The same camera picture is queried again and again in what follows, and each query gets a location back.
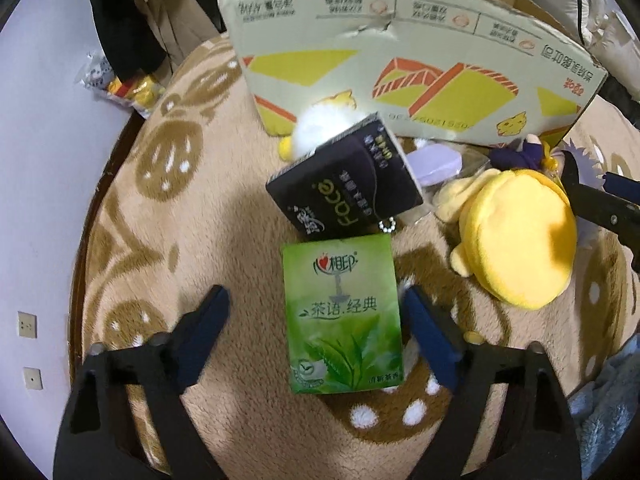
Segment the purple haired plush doll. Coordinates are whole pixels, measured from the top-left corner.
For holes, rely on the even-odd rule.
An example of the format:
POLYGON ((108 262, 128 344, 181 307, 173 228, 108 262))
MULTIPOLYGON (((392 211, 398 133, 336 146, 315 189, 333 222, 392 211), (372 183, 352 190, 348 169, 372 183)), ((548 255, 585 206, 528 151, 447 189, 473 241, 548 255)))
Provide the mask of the purple haired plush doll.
POLYGON ((529 134, 523 140, 516 140, 504 148, 493 148, 488 158, 499 170, 531 169, 542 172, 555 183, 560 183, 564 172, 565 153, 569 152, 575 159, 578 181, 590 188, 603 188, 603 172, 599 163, 592 158, 585 148, 580 148, 573 141, 561 141, 552 148, 539 136, 529 134))

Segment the snack bag on floor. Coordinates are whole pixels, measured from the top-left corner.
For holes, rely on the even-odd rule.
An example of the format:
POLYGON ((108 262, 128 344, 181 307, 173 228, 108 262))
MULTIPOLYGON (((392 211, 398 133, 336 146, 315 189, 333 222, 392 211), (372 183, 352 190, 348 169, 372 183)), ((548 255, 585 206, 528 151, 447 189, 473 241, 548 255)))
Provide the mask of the snack bag on floor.
POLYGON ((143 118, 151 115, 165 92, 165 88, 152 75, 136 75, 121 80, 102 51, 88 55, 75 82, 103 99, 132 108, 143 118))

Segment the black tissue pack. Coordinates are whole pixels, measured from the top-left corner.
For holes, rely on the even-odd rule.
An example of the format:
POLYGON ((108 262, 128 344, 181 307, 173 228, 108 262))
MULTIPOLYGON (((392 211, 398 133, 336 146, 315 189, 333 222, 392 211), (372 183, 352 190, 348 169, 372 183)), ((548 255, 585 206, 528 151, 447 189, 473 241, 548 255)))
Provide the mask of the black tissue pack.
POLYGON ((423 204, 407 157, 378 114, 272 176, 266 191, 308 240, 359 236, 423 204))

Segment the wall outlet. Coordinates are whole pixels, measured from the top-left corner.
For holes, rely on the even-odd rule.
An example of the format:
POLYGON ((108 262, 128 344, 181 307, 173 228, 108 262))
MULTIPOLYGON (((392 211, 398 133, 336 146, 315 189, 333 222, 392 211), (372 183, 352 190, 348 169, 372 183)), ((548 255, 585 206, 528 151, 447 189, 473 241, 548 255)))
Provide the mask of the wall outlet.
POLYGON ((18 336, 30 339, 37 338, 37 317, 26 312, 17 312, 18 336))

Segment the lavender plush in bag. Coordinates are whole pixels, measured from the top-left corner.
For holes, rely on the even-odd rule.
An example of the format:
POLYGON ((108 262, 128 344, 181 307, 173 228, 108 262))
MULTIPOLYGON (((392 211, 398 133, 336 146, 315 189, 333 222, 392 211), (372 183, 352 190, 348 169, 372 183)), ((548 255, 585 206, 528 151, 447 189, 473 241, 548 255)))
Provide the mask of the lavender plush in bag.
POLYGON ((448 181, 460 174, 462 156, 447 145, 425 144, 407 155, 408 165, 424 188, 448 181))

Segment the green tissue pack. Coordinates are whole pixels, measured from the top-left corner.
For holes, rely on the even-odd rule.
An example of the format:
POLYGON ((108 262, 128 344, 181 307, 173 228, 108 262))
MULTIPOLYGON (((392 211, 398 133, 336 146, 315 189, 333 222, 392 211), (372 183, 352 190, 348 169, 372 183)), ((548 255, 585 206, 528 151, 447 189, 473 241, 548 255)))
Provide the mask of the green tissue pack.
POLYGON ((287 244, 282 270, 293 392, 353 393, 404 381, 388 234, 287 244))

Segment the cardboard box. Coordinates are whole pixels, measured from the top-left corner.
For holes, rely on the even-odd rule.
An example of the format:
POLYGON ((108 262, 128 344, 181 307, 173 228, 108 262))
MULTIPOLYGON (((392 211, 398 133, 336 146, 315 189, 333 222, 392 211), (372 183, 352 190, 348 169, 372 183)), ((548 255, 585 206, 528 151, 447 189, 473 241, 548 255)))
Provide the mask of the cardboard box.
POLYGON ((530 0, 218 0, 265 129, 314 104, 400 136, 558 143, 606 69, 530 0))

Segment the beige patterned blanket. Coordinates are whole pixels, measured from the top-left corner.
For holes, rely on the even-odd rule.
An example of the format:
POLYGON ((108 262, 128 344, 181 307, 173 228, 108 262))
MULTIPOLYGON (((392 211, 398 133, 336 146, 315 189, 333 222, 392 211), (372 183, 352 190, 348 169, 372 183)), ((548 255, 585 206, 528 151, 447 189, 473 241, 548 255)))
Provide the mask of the beige patterned blanket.
MULTIPOLYGON (((230 41, 203 42, 100 194, 74 293, 77 349, 142 344, 224 285, 229 321, 183 402, 226 474, 406 478, 449 404, 414 341, 397 388, 305 396, 288 384, 281 248, 298 234, 265 189, 280 166, 230 41)), ((568 289, 535 312, 500 304, 451 270, 452 224, 426 216, 392 241, 398 278, 494 344, 540 341, 565 391, 597 375, 638 327, 638 276, 609 232, 578 250, 568 289)))

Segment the white fluffy plush ball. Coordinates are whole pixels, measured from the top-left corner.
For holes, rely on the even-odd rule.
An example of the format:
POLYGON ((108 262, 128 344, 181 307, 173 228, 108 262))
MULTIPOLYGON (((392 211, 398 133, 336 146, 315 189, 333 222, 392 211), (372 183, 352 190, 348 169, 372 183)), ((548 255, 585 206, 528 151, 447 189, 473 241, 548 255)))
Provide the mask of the white fluffy plush ball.
POLYGON ((306 156, 367 116, 350 106, 320 103, 307 108, 297 119, 293 133, 278 146, 280 159, 294 162, 306 156))

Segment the beige hanging coat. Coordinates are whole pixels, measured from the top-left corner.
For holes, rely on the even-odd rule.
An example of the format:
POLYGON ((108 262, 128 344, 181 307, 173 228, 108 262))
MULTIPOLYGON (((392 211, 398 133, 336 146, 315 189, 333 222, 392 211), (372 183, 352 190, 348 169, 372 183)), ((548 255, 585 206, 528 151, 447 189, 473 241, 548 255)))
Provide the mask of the beige hanging coat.
POLYGON ((154 37, 177 68, 206 40, 219 36, 214 23, 196 0, 136 0, 154 37))

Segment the yellow plush toy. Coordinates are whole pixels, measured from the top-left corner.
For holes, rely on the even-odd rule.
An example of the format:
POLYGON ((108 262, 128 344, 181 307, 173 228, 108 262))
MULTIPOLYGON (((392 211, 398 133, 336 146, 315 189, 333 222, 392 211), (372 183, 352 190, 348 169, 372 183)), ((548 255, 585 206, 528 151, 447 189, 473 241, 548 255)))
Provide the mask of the yellow plush toy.
POLYGON ((562 188, 541 172, 486 169, 445 184, 433 206, 459 229, 452 270, 506 304, 538 310, 570 284, 576 218, 562 188))

